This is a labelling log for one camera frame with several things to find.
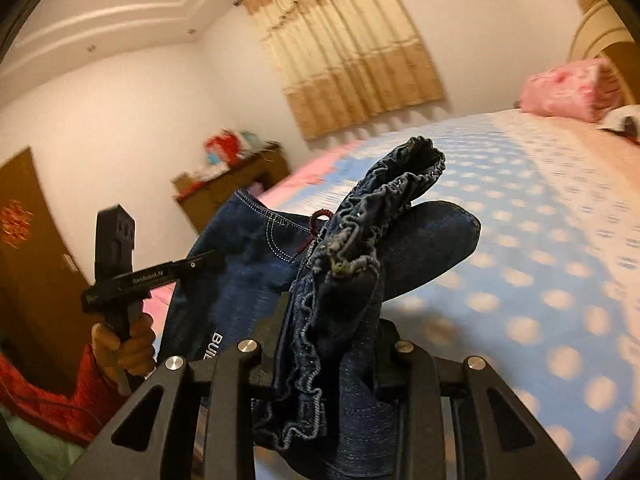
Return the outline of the red sleeved left forearm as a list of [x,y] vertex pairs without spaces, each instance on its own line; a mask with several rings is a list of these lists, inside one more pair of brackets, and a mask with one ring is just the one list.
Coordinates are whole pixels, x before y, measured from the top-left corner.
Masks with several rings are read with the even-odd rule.
[[1,405],[47,434],[83,448],[127,401],[104,376],[90,344],[85,345],[70,396],[31,384],[5,356],[0,363]]

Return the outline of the person's left hand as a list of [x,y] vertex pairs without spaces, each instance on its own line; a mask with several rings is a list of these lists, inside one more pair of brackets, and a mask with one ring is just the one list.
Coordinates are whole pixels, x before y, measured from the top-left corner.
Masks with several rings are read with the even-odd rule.
[[108,379],[122,386],[126,374],[145,377],[155,368],[155,333],[153,318],[143,313],[130,326],[130,338],[121,341],[104,323],[96,323],[91,330],[91,347],[100,369]]

